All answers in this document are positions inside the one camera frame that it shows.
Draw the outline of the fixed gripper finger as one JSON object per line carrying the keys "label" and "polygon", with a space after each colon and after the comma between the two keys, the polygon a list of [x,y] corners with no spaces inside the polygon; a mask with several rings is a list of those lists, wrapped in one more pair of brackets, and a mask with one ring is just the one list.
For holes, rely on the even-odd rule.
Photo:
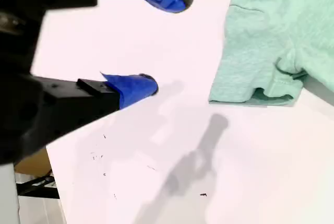
{"label": "fixed gripper finger", "polygon": [[104,81],[35,78],[43,90],[36,121],[26,134],[26,155],[159,91],[156,80],[146,74],[103,77]]}

